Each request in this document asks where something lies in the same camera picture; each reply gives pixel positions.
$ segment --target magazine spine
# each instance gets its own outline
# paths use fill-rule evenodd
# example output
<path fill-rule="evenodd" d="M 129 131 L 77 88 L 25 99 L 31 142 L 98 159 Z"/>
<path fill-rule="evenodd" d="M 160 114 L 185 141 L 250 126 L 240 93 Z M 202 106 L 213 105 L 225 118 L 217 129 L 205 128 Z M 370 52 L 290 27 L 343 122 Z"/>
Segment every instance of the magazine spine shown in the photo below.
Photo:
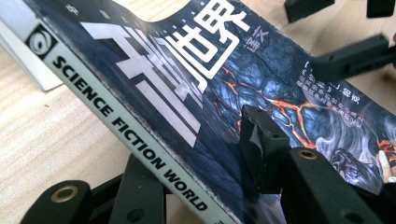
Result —
<path fill-rule="evenodd" d="M 30 10 L 25 3 L 15 10 Z M 237 217 L 227 212 L 226 208 L 210 195 L 188 172 L 169 154 L 167 150 L 139 123 L 128 110 L 117 100 L 99 79 L 91 72 L 72 48 L 61 41 L 55 30 L 51 30 L 43 18 L 24 16 L 18 24 L 14 24 L 0 16 L 0 19 L 24 43 L 30 40 L 38 26 L 44 27 L 56 44 L 48 51 L 40 54 L 43 63 L 113 132 L 145 166 L 154 173 L 163 184 L 168 187 L 192 212 L 205 223 L 239 223 Z"/>

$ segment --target cover illustration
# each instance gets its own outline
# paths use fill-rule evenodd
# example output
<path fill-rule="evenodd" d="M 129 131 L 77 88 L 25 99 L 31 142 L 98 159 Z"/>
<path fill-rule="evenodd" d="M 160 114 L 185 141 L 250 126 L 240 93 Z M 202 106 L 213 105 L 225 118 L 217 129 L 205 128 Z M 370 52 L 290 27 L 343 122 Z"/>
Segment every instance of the cover illustration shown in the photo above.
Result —
<path fill-rule="evenodd" d="M 156 22 L 108 0 L 25 2 L 235 222 L 284 221 L 278 196 L 253 186 L 238 146 L 243 105 L 264 109 L 292 147 L 320 151 L 358 187 L 379 192 L 378 154 L 396 165 L 396 118 L 345 81 L 316 81 L 312 56 L 239 1 L 191 0 Z M 67 62 L 54 65 L 78 78 Z M 104 115 L 116 109 L 96 103 Z M 154 160 L 124 120 L 113 125 Z"/>

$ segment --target book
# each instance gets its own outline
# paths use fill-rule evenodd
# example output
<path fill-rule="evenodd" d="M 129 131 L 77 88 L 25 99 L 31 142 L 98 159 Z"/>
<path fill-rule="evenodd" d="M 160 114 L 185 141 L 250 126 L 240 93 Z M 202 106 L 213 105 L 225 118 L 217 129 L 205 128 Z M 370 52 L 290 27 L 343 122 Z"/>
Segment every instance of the book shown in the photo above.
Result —
<path fill-rule="evenodd" d="M 243 105 L 346 182 L 377 193 L 391 179 L 394 115 L 315 80 L 312 56 L 240 2 L 193 0 L 146 22 L 109 0 L 25 0 L 1 3 L 0 20 L 206 223 L 285 221 L 238 145 Z"/>
<path fill-rule="evenodd" d="M 7 18 L 16 20 L 22 17 L 24 12 L 19 10 L 17 13 L 11 11 L 5 13 L 7 13 Z M 62 81 L 2 21 L 0 21 L 0 31 L 0 46 L 24 69 L 26 74 L 30 76 L 42 91 L 50 91 L 62 85 Z"/>

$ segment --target black logo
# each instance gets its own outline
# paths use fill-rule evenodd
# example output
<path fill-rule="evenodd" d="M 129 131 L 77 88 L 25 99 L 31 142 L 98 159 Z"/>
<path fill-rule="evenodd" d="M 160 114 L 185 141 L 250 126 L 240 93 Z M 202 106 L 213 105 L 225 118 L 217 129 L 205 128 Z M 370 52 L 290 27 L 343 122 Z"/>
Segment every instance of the black logo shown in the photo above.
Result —
<path fill-rule="evenodd" d="M 29 49 L 41 60 L 47 56 L 57 43 L 58 41 L 41 24 L 33 30 L 25 42 Z"/>

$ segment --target wooden surface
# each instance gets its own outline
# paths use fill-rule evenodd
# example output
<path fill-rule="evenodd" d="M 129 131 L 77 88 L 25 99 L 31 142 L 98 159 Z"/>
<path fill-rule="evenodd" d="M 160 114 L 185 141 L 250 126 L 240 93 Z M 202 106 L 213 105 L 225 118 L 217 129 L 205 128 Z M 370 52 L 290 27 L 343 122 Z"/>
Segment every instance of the wooden surface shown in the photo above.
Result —
<path fill-rule="evenodd" d="M 188 1 L 120 0 L 149 21 L 163 19 Z M 332 7 L 288 24 L 283 0 L 245 0 L 265 19 L 314 55 L 383 32 L 393 36 L 395 17 L 366 20 L 363 0 L 338 0 Z M 392 67 L 349 80 L 396 113 Z M 65 86 L 42 92 L 0 50 L 0 223 L 18 223 L 41 192 L 67 180 L 92 188 L 122 173 L 129 150 Z M 200 223 L 174 196 L 168 223 Z"/>

